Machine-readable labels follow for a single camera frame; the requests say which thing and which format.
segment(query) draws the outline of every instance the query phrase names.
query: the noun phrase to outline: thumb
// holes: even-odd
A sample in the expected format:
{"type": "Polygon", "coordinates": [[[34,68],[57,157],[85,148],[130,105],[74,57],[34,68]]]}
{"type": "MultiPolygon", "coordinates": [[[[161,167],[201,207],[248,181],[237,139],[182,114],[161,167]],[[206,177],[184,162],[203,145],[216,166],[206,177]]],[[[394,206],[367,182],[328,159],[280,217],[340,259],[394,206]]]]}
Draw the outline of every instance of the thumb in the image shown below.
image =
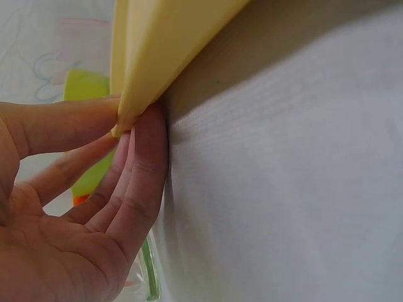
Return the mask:
{"type": "Polygon", "coordinates": [[[119,96],[48,105],[0,103],[20,159],[63,152],[93,142],[116,123],[119,96]]]}

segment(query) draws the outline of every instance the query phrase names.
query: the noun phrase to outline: fingernail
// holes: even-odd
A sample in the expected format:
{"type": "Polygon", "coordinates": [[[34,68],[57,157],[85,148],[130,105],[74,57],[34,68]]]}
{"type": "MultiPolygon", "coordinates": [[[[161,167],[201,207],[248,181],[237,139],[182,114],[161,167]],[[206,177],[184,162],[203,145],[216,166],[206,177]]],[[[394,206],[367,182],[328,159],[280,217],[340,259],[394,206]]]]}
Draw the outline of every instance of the fingernail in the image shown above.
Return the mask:
{"type": "Polygon", "coordinates": [[[109,96],[104,96],[103,99],[120,99],[120,94],[110,94],[109,96]]]}

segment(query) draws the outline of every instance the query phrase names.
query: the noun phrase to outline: lime green plastic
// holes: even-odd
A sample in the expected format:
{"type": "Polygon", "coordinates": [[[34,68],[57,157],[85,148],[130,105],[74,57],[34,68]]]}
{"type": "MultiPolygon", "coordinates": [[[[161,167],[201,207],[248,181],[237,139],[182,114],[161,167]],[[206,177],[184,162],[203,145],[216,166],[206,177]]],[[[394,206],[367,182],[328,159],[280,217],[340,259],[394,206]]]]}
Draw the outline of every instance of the lime green plastic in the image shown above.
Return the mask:
{"type": "MultiPolygon", "coordinates": [[[[101,98],[109,95],[109,78],[97,72],[71,69],[67,73],[64,86],[64,101],[101,98]]],[[[108,170],[115,151],[87,170],[71,187],[74,197],[91,194],[108,170]]]]}

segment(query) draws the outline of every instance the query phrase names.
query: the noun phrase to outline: finger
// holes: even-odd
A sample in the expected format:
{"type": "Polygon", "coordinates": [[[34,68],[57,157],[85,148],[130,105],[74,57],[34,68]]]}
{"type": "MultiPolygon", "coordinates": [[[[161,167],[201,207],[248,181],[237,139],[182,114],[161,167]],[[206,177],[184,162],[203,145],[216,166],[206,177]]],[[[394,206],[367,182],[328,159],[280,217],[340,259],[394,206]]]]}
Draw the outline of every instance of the finger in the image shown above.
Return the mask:
{"type": "Polygon", "coordinates": [[[136,123],[135,161],[122,205],[108,234],[133,261],[161,205],[167,172],[167,135],[162,110],[151,106],[136,123]]]}
{"type": "Polygon", "coordinates": [[[115,186],[110,198],[106,201],[105,207],[99,211],[94,217],[92,217],[86,227],[92,232],[104,233],[108,229],[110,223],[118,213],[122,199],[126,193],[127,186],[132,175],[132,167],[134,163],[134,150],[135,140],[134,131],[130,132],[130,142],[128,144],[128,155],[123,167],[123,171],[120,175],[119,181],[115,186]]]}
{"type": "Polygon", "coordinates": [[[105,206],[111,198],[112,192],[122,174],[128,154],[129,140],[130,134],[126,133],[122,135],[111,166],[108,171],[106,171],[105,176],[102,178],[94,193],[91,194],[85,202],[71,208],[62,216],[63,219],[83,225],[105,206]]]}
{"type": "Polygon", "coordinates": [[[93,143],[68,152],[27,183],[37,192],[42,206],[45,206],[107,156],[116,144],[117,139],[107,134],[93,143]]]}
{"type": "Polygon", "coordinates": [[[119,98],[47,105],[0,103],[2,118],[20,159],[86,145],[111,130],[119,98]]]}

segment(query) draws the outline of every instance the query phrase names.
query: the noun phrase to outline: orange object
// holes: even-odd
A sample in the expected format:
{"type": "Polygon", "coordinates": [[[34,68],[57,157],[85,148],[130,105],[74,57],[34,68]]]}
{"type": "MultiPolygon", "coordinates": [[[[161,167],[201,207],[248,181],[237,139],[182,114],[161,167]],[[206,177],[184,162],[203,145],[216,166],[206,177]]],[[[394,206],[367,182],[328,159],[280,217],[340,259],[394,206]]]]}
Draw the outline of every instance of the orange object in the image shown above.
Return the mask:
{"type": "Polygon", "coordinates": [[[85,202],[85,200],[87,200],[88,197],[89,195],[73,197],[73,206],[78,206],[79,204],[85,202]]]}

